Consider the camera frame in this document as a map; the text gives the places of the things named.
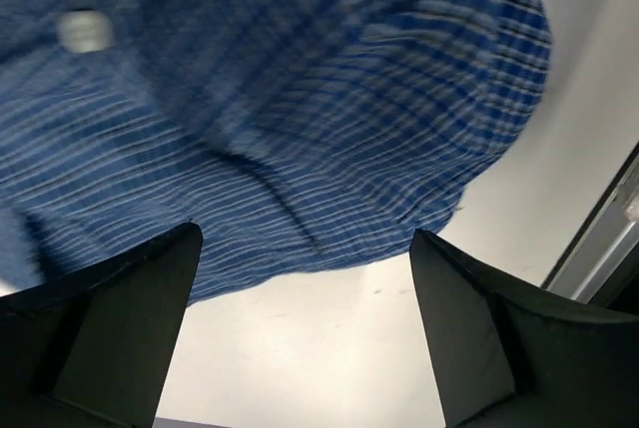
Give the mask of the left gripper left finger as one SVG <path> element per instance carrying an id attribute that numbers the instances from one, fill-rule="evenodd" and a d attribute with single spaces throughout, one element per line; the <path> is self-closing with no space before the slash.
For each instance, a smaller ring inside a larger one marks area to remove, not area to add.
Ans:
<path id="1" fill-rule="evenodd" d="M 202 244 L 183 223 L 2 297 L 2 426 L 152 426 Z"/>

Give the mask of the blue plaid long sleeve shirt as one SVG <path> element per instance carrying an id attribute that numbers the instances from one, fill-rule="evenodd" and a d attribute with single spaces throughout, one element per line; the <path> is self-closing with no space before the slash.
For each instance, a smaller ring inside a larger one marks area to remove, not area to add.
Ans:
<path id="1" fill-rule="evenodd" d="M 1 0 L 1 277 L 181 223 L 200 301 L 438 232 L 545 89 L 541 0 Z"/>

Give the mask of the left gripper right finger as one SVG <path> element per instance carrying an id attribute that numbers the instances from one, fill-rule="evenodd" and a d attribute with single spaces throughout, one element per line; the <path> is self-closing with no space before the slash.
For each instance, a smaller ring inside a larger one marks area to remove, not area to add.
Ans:
<path id="1" fill-rule="evenodd" d="M 634 427 L 638 318 L 573 301 L 419 230 L 415 294 L 449 427 Z"/>

